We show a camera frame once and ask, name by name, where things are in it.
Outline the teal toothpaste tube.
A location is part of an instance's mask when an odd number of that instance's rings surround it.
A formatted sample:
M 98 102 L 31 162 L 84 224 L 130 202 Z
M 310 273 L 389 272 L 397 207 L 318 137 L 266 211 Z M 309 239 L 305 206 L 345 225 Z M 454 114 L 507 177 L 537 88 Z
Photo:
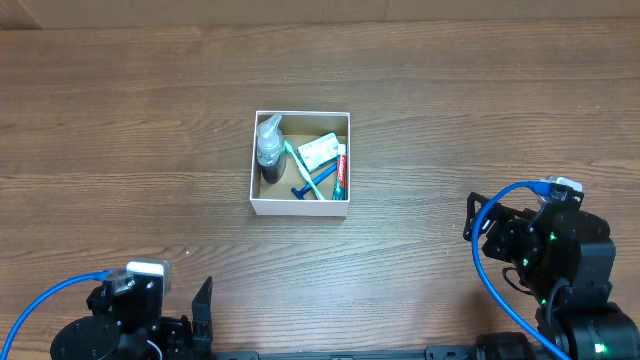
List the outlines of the teal toothpaste tube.
M 332 199 L 336 201 L 345 199 L 347 158 L 347 146 L 345 144 L 339 144 L 336 160 L 336 182 L 332 194 Z

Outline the blue disposable razor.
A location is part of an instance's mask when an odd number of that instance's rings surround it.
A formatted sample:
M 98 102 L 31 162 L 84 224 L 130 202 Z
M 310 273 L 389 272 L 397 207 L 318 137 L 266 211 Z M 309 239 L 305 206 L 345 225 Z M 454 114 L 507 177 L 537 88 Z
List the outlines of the blue disposable razor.
M 330 175 L 332 175 L 333 173 L 335 173 L 337 170 L 337 164 L 334 163 L 331 166 L 329 166 L 328 168 L 326 168 L 323 172 L 321 172 L 319 175 L 317 175 L 314 179 L 313 179 L 313 184 L 314 185 L 319 185 L 321 182 L 323 182 L 326 178 L 328 178 Z M 296 198 L 298 198 L 299 200 L 303 200 L 304 196 L 312 190 L 312 187 L 309 184 L 304 185 L 301 189 L 296 189 L 295 187 L 291 188 L 291 192 L 294 194 L 294 196 Z

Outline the green white soap box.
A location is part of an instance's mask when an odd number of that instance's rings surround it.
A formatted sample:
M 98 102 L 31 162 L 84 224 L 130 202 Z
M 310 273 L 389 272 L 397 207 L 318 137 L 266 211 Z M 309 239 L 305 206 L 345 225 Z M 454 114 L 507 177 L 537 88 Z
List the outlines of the green white soap box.
M 338 155 L 339 141 L 335 133 L 327 133 L 320 138 L 297 147 L 297 153 L 309 172 L 314 172 Z

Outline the green toothbrush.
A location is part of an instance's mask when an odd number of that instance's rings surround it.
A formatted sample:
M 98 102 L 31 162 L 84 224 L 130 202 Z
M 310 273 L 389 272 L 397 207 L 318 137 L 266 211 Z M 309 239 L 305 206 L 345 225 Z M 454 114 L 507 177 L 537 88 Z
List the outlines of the green toothbrush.
M 288 142 L 285 141 L 284 142 L 284 148 L 283 150 L 285 152 L 287 152 L 289 155 L 292 156 L 292 158 L 294 159 L 298 170 L 301 174 L 301 176 L 304 178 L 304 180 L 307 182 L 307 184 L 310 186 L 311 190 L 314 192 L 314 194 L 316 195 L 316 198 L 318 200 L 324 200 L 325 197 L 323 196 L 323 194 L 320 192 L 320 190 L 317 188 L 316 184 L 313 182 L 313 178 L 311 177 L 309 171 L 305 168 L 305 166 L 303 165 L 302 161 L 299 159 L 299 157 L 296 155 L 296 152 L 293 148 L 293 146 Z

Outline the clear pump bottle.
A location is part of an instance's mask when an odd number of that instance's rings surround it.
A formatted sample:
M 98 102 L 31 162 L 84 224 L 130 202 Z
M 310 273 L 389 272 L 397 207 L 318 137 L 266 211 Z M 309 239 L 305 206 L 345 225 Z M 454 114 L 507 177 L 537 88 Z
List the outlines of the clear pump bottle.
M 256 159 L 264 180 L 276 184 L 284 174 L 286 156 L 284 138 L 279 128 L 281 114 L 274 114 L 257 127 Z

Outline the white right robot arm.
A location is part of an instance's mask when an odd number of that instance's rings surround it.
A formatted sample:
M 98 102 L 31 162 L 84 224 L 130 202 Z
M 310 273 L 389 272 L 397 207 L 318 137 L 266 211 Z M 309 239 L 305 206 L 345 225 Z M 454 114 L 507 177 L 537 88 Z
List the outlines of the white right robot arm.
M 538 332 L 572 359 L 636 359 L 639 330 L 609 296 L 616 246 L 609 224 L 581 208 L 574 190 L 539 210 L 496 204 L 480 234 L 485 256 L 518 274 L 536 299 Z

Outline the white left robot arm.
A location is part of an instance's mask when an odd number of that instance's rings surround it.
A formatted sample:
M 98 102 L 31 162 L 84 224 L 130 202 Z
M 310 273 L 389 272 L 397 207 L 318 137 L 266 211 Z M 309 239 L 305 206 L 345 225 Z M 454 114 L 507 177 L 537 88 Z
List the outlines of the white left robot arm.
M 163 278 L 110 277 L 87 298 L 92 312 L 66 325 L 50 347 L 53 359 L 208 359 L 213 340 L 211 278 L 192 300 L 192 316 L 162 314 Z

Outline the white cardboard box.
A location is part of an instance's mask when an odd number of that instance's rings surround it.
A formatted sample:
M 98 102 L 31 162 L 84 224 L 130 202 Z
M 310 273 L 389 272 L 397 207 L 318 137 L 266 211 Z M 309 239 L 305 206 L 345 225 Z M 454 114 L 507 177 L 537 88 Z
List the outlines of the white cardboard box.
M 351 146 L 351 114 L 348 112 L 325 111 L 285 111 L 279 129 L 286 141 L 298 147 L 330 132 L 336 134 L 340 143 Z M 330 174 L 317 187 L 324 198 L 319 200 L 308 192 L 303 200 L 298 199 L 292 188 L 300 189 L 307 185 L 291 158 L 287 160 L 285 171 L 279 182 L 269 184 L 259 169 L 256 157 L 252 158 L 249 186 L 249 200 L 256 214 L 268 216 L 311 216 L 345 217 L 351 200 L 351 165 L 346 165 L 344 200 L 332 198 L 336 175 Z

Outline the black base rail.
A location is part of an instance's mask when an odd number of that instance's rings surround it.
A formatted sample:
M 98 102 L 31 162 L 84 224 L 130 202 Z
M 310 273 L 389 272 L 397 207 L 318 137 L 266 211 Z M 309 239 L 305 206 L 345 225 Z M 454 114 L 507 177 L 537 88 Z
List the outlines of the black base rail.
M 217 352 L 211 360 L 474 360 L 471 345 L 437 345 L 417 350 L 293 352 L 259 354 L 255 351 Z

